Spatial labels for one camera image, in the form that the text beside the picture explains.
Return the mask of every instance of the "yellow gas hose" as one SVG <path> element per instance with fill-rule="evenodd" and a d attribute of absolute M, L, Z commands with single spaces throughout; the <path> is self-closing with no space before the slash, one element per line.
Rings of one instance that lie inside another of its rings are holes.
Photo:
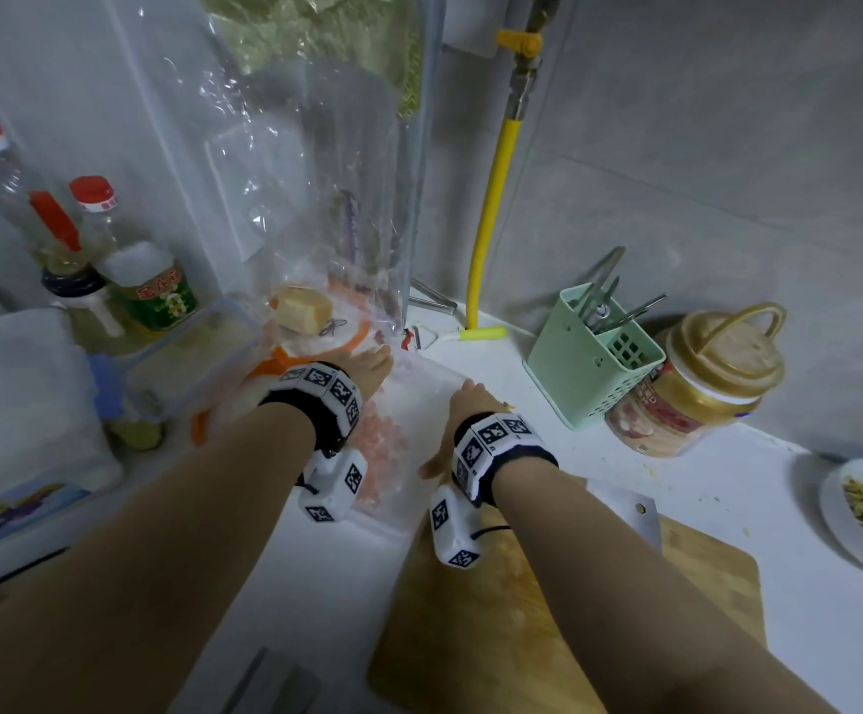
<path fill-rule="evenodd" d="M 498 135 L 491 174 L 488 176 L 485 202 L 481 206 L 481 218 L 478 220 L 477 237 L 474 239 L 472 267 L 468 273 L 469 328 L 478 327 L 478 304 L 481 299 L 481 280 L 485 274 L 485 260 L 488 258 L 488 246 L 491 244 L 494 222 L 497 220 L 497 211 L 501 207 L 504 183 L 508 179 L 510 159 L 514 155 L 514 145 L 517 143 L 517 133 L 520 129 L 520 119 L 505 119 L 501 123 L 501 134 Z"/>

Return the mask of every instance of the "forearm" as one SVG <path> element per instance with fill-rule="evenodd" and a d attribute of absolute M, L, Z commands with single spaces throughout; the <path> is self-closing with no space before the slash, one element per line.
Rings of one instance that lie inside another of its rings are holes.
<path fill-rule="evenodd" d="M 0 704 L 165 707 L 259 558 L 314 441 L 295 408 L 250 411 L 9 599 Z M 67 697 L 53 694 L 66 686 Z"/>
<path fill-rule="evenodd" d="M 513 462 L 493 494 L 608 710 L 830 710 L 556 467 Z"/>

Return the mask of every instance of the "green label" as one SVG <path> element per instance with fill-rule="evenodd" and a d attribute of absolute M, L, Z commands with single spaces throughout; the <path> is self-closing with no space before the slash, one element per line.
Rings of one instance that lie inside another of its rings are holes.
<path fill-rule="evenodd" d="M 183 271 L 175 266 L 143 286 L 117 287 L 130 314 L 146 328 L 164 330 L 184 320 L 196 309 L 196 298 Z"/>

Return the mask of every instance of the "wrist strap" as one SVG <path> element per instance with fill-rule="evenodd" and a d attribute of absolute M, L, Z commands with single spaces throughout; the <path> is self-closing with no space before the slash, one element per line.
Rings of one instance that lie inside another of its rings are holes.
<path fill-rule="evenodd" d="M 458 438 L 458 432 L 464 432 Z M 477 414 L 464 420 L 455 433 L 451 476 L 475 506 L 494 505 L 494 474 L 519 458 L 541 458 L 557 466 L 557 459 L 540 436 L 515 413 Z"/>
<path fill-rule="evenodd" d="M 315 428 L 315 448 L 334 456 L 359 421 L 362 395 L 339 366 L 317 360 L 286 371 L 259 405 L 283 403 L 305 413 Z"/>

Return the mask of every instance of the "wooden cutting board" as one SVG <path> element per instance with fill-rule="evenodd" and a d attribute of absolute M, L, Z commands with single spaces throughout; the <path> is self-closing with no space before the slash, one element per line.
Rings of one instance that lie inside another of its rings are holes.
<path fill-rule="evenodd" d="M 503 523 L 495 509 L 483 513 L 484 526 Z M 661 516 L 660 530 L 666 558 L 764 646 L 755 560 L 673 519 Z M 480 564 L 459 571 L 438 562 L 431 537 L 426 521 L 372 657 L 372 690 L 416 714 L 603 714 L 517 539 L 486 537 Z"/>

